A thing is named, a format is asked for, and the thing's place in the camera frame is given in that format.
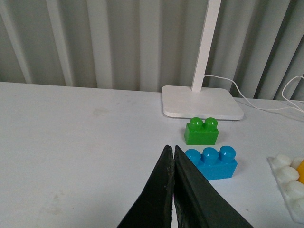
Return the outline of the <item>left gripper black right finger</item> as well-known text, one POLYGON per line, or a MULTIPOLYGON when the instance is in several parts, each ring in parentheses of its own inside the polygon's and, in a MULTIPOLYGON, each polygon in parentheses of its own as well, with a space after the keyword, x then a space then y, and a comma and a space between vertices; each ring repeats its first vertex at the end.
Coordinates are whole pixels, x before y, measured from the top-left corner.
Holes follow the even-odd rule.
POLYGON ((175 147, 174 204, 179 228, 251 228, 199 172, 179 146, 175 147))

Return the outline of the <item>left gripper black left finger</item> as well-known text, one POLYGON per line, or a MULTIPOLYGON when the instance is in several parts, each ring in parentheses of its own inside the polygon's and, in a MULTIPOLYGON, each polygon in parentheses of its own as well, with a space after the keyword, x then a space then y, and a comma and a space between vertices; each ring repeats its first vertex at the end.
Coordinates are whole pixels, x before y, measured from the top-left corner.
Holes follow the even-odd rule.
POLYGON ((138 199, 124 216, 119 228, 170 228, 175 163, 166 145, 138 199))

